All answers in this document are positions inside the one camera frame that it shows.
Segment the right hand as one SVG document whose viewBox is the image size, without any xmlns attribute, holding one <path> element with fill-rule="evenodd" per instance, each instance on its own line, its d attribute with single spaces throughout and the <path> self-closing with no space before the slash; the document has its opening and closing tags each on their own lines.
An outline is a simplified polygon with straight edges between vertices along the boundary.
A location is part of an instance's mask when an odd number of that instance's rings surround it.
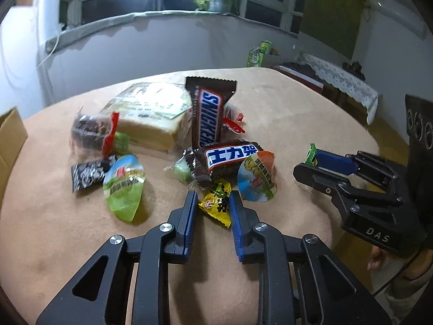
<svg viewBox="0 0 433 325">
<path fill-rule="evenodd" d="M 380 270 L 386 262 L 389 253 L 379 248 L 378 246 L 372 246 L 371 257 L 367 263 L 367 269 L 369 271 Z"/>
</svg>

